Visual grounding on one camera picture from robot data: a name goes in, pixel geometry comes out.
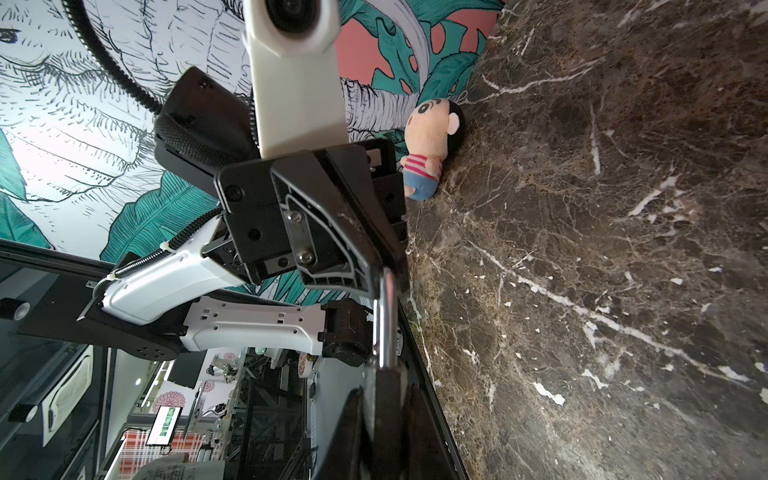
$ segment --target black hair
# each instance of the black hair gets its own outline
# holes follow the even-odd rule
[[[464,112],[462,112],[462,108],[452,101],[449,101],[449,113],[458,115],[458,130],[453,135],[448,136],[448,158],[453,157],[453,154],[462,146],[464,133],[466,132]]]

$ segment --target blue shorts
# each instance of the blue shorts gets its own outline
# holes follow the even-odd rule
[[[426,200],[437,191],[438,181],[408,171],[402,172],[402,182],[416,190],[409,197],[413,200]]]

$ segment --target striped shirt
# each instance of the striped shirt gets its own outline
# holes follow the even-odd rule
[[[412,174],[421,175],[422,177],[431,178],[436,182],[440,181],[440,176],[442,175],[442,163],[439,167],[439,172],[437,177],[433,177],[432,175],[427,173],[426,164],[427,164],[427,157],[424,155],[406,155],[404,157],[406,159],[406,164],[403,165],[402,169],[403,171],[411,172]]]

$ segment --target doll ear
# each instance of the doll ear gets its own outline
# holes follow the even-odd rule
[[[453,113],[448,116],[448,135],[456,133],[459,127],[458,115]]]

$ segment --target camera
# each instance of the camera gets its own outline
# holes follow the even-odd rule
[[[243,16],[261,156],[348,143],[338,0],[246,0]]]
[[[266,11],[278,30],[302,34],[317,20],[317,0],[266,0]]]

